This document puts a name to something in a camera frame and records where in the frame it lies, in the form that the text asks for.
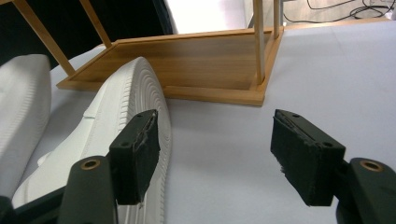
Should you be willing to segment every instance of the white shoe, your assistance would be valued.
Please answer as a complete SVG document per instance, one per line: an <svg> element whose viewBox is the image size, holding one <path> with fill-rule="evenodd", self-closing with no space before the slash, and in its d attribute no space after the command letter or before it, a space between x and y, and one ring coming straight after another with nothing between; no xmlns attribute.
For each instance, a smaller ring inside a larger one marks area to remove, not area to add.
<svg viewBox="0 0 396 224"><path fill-rule="evenodd" d="M14 206L63 187L76 161L94 155L105 156L126 123L135 114L149 109L159 112L159 162L145 202L119 206L119 218L120 223L163 223L164 182L172 146L171 125L161 85L144 58L125 64L108 78L77 128L21 184L12 201Z"/></svg>
<svg viewBox="0 0 396 224"><path fill-rule="evenodd" d="M50 118L50 63L16 57L0 67L0 195L14 195Z"/></svg>

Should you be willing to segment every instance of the black object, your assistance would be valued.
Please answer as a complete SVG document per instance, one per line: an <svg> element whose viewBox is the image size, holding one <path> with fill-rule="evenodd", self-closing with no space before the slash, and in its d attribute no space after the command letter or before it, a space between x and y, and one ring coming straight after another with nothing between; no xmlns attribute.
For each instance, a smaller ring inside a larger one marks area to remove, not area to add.
<svg viewBox="0 0 396 224"><path fill-rule="evenodd" d="M118 204L143 202L160 155L157 119L156 110L133 117L133 125L123 129L110 145L107 156Z"/></svg>
<svg viewBox="0 0 396 224"><path fill-rule="evenodd" d="M364 158L343 161L346 148L298 114L276 110L271 152L307 205L339 199L340 224L396 223L396 174Z"/></svg>
<svg viewBox="0 0 396 224"><path fill-rule="evenodd" d="M15 210L0 197L0 223L118 223L117 202L141 203L149 187L160 152L157 121L156 110L134 116L106 157L72 166L64 188Z"/></svg>
<svg viewBox="0 0 396 224"><path fill-rule="evenodd" d="M51 36L71 59L102 44L79 0L26 0ZM111 41L171 35L163 0L91 0ZM12 3L0 6L0 65L24 54L45 54L58 63Z"/></svg>

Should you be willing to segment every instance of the gripper screw hole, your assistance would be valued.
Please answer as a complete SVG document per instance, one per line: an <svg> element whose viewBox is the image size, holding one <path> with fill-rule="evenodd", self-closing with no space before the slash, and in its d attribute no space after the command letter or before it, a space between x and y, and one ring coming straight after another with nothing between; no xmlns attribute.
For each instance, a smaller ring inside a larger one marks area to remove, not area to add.
<svg viewBox="0 0 396 224"><path fill-rule="evenodd" d="M85 161L84 163L81 164L81 169L83 170L92 170L100 165L99 160L89 160Z"/></svg>
<svg viewBox="0 0 396 224"><path fill-rule="evenodd" d="M326 146L326 147L332 147L332 144L328 143L328 142L324 142L323 145Z"/></svg>
<svg viewBox="0 0 396 224"><path fill-rule="evenodd" d="M374 161L361 161L361 166L370 171L381 172L384 168Z"/></svg>

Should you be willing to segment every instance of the white table surface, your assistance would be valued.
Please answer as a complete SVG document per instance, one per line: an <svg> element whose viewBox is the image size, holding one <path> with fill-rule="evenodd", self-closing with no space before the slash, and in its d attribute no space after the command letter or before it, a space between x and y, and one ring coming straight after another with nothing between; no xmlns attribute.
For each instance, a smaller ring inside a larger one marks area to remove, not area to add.
<svg viewBox="0 0 396 224"><path fill-rule="evenodd" d="M102 49L71 60L76 67ZM263 107L168 100L174 146L165 219L194 223L336 223L332 207L307 207L270 152L275 109L304 116L355 157L396 169L396 22L285 31ZM52 83L65 77L52 70ZM32 157L78 125L92 92L52 91L46 135Z"/></svg>

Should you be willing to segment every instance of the wooden shelf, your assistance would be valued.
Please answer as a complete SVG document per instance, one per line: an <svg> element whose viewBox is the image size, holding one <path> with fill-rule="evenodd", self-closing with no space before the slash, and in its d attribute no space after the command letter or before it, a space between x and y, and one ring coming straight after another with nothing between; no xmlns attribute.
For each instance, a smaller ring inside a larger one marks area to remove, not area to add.
<svg viewBox="0 0 396 224"><path fill-rule="evenodd" d="M273 58L265 65L268 79L280 38L269 41L272 30L264 33L265 58ZM262 105L265 88L257 85L253 29L119 40L58 87L97 91L111 74L139 56L150 62L165 97Z"/></svg>

